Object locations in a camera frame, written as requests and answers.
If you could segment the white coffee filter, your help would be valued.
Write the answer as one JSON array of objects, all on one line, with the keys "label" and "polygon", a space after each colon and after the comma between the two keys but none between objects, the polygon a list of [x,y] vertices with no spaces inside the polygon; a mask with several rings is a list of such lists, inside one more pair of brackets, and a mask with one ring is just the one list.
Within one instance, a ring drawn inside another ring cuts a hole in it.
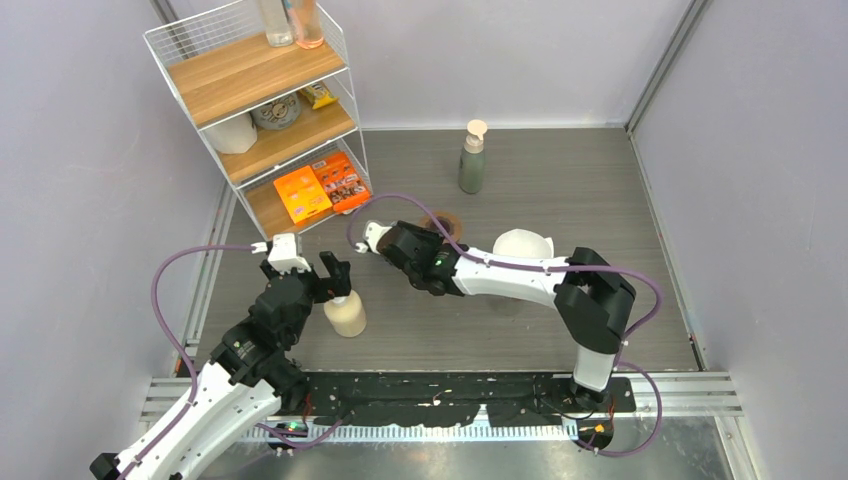
[{"label": "white coffee filter", "polygon": [[497,237],[492,253],[516,258],[551,259],[555,248],[551,237],[516,228]]}]

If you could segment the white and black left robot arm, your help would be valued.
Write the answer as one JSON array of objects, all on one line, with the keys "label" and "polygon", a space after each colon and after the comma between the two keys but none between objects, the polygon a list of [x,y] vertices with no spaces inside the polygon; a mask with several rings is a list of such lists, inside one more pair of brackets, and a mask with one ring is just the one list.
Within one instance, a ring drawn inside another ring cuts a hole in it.
[{"label": "white and black left robot arm", "polygon": [[309,391],[306,375],[286,354],[301,338],[316,304],[351,293],[351,265],[319,255],[327,276],[311,265],[284,267],[267,258],[264,290],[245,319],[228,330],[189,389],[133,445],[102,453],[97,479],[196,479],[259,421],[298,412]]}]

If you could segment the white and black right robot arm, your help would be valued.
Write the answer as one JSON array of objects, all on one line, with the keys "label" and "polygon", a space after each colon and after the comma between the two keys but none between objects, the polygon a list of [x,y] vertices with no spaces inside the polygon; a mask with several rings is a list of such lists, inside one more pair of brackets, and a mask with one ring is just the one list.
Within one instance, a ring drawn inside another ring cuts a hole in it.
[{"label": "white and black right robot arm", "polygon": [[578,247],[569,257],[509,257],[453,246],[442,234],[404,221],[369,221],[363,240],[412,287],[433,296],[498,296],[555,310],[578,345],[570,397],[589,411],[610,398],[609,379],[636,290],[594,250]]}]

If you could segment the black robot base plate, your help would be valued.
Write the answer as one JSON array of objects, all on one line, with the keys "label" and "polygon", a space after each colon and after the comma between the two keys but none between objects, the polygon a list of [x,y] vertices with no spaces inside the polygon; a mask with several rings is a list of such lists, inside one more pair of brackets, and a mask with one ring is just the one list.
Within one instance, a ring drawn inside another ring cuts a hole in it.
[{"label": "black robot base plate", "polygon": [[311,372],[281,416],[322,426],[468,426],[485,414],[492,427],[549,426],[588,414],[632,413],[631,382],[613,377],[600,395],[578,393],[568,373]]}]

